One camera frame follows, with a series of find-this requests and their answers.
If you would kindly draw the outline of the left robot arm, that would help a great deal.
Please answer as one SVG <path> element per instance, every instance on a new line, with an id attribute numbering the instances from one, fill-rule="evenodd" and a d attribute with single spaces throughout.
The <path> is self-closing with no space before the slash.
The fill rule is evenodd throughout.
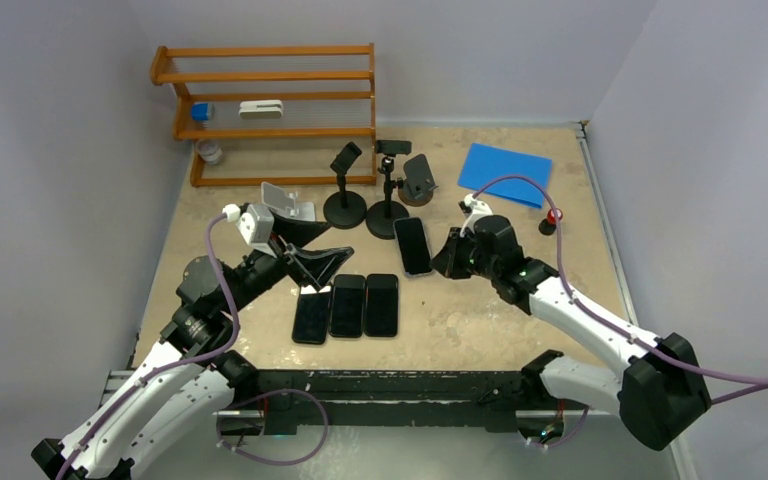
<path id="1" fill-rule="evenodd" d="M 216 257 L 210 231 L 233 224 L 252 253 L 236 267 Z M 138 479 L 167 449 L 215 412 L 262 397 L 258 369 L 234 350 L 241 309 L 285 278 L 323 289 L 351 247 L 310 250 L 326 222 L 281 219 L 259 204 L 230 204 L 211 219 L 206 255 L 186 267 L 181 301 L 149 353 L 98 410 L 32 458 L 49 479 Z"/>

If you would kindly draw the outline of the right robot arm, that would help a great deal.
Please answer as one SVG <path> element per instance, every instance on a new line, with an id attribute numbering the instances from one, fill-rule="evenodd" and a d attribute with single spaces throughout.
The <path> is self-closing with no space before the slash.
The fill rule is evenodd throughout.
<path id="1" fill-rule="evenodd" d="M 712 406 L 690 342 L 660 337 L 612 314 L 565 286 L 560 272 L 524 254 L 513 227 L 500 215 L 473 227 L 450 229 L 432 268 L 445 278 L 488 280 L 499 297 L 559 329 L 601 361 L 582 364 L 552 353 L 533 362 L 521 392 L 536 407 L 572 400 L 619 418 L 644 446 L 662 450 Z"/>

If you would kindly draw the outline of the black tall round-base stand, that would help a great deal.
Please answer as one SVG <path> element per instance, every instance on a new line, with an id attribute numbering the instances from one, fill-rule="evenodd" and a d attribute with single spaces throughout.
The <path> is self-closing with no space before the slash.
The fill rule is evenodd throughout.
<path id="1" fill-rule="evenodd" d="M 375 150 L 377 154 L 382 155 L 378 172 L 384 175 L 384 199 L 368 208 L 365 224 L 376 238 L 392 240 L 395 238 L 394 222 L 409 216 L 401 203 L 393 201 L 393 192 L 400 186 L 399 181 L 392 177 L 395 158 L 409 154 L 412 151 L 412 143 L 407 140 L 377 140 Z"/>

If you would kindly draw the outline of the black phone from silver stand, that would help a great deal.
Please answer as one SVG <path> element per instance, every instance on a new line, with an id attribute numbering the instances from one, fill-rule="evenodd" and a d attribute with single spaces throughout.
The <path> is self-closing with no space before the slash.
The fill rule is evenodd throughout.
<path id="1" fill-rule="evenodd" d="M 322 345 L 326 341 L 331 286 L 320 290 L 304 286 L 299 291 L 291 339 L 297 344 Z"/>

